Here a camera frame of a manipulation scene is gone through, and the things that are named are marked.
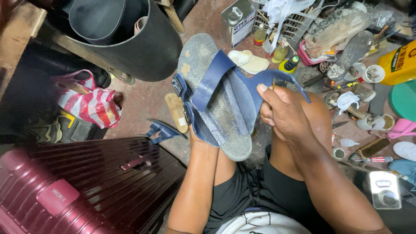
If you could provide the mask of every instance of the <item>glue bottle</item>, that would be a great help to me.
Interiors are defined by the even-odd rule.
[[[279,64],[279,70],[293,73],[295,71],[296,65],[299,63],[299,57],[297,55],[292,55],[289,60],[285,60]]]
[[[262,47],[265,39],[266,30],[264,30],[264,25],[260,24],[259,28],[254,32],[254,46]]]
[[[282,42],[280,45],[278,45],[275,49],[275,54],[272,57],[273,63],[281,63],[283,59],[287,55],[287,46],[289,45],[288,42]]]

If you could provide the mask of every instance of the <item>white shoe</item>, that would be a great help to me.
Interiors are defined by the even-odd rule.
[[[254,56],[249,50],[232,50],[228,57],[241,69],[248,74],[255,75],[269,67],[269,61],[265,58]]]
[[[412,142],[398,142],[393,145],[393,151],[398,156],[416,161],[416,144]]]

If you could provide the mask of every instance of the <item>yellow bottle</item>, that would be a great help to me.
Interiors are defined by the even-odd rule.
[[[260,24],[259,28],[254,32],[254,46],[262,47],[265,39],[266,30],[264,30],[264,25]]]
[[[379,58],[386,76],[380,84],[396,85],[416,80],[416,40]]]
[[[278,45],[276,47],[275,54],[272,57],[272,62],[273,63],[281,63],[283,61],[283,59],[287,55],[287,46],[288,45],[289,45],[289,43],[282,42],[280,45]]]

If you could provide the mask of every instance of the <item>concrete floor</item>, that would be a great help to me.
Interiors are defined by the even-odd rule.
[[[191,10],[189,15],[183,22],[185,33],[181,34],[183,43],[185,43],[192,35],[197,33],[208,33],[214,39],[218,48],[223,49],[225,53],[230,51],[230,48],[222,41],[221,37],[221,22],[220,13],[227,8],[233,1],[223,0],[199,0],[195,7]],[[255,48],[253,45],[253,36],[246,39],[236,47],[236,50],[251,50],[252,53],[259,57],[264,57],[265,52],[262,48]],[[376,63],[377,58],[367,59],[364,63],[372,65]],[[270,62],[269,68],[277,68],[278,65]],[[116,137],[133,137],[139,134],[145,134],[149,130],[151,122],[147,118],[158,119],[174,126],[169,109],[164,100],[167,93],[174,93],[171,87],[172,76],[160,82],[143,82],[136,80],[134,85],[127,85],[123,82],[113,79],[110,89],[122,92],[125,97],[123,103],[123,111],[118,126],[114,129],[109,129],[105,138]],[[362,104],[359,108],[361,111],[367,111],[368,105]],[[385,112],[398,118],[392,111],[389,103],[385,103]],[[347,157],[358,148],[376,139],[376,135],[383,134],[378,131],[364,131],[357,127],[356,121],[348,118],[347,114],[342,114],[335,119],[336,122],[349,121],[348,124],[339,127],[335,130],[336,137],[334,147],[341,147],[339,141],[343,138],[350,138],[355,142],[360,143],[354,147],[342,147]],[[264,156],[264,147],[270,143],[271,128],[264,124],[261,120],[256,123],[257,135],[253,139],[253,153],[248,164],[255,166],[261,161]],[[412,141],[411,137],[403,138],[401,140]],[[393,140],[390,146],[379,152],[377,155],[396,156],[391,146],[393,143],[399,141]],[[188,165],[190,156],[189,140],[177,137],[161,143],[168,152],[181,160],[185,165]],[[372,163],[375,167],[386,168],[386,164]]]

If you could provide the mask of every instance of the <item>american flag screwdriver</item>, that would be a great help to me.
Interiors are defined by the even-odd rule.
[[[393,158],[390,156],[383,156],[383,157],[374,157],[374,158],[366,158],[366,159],[354,159],[354,161],[391,162],[393,161]]]

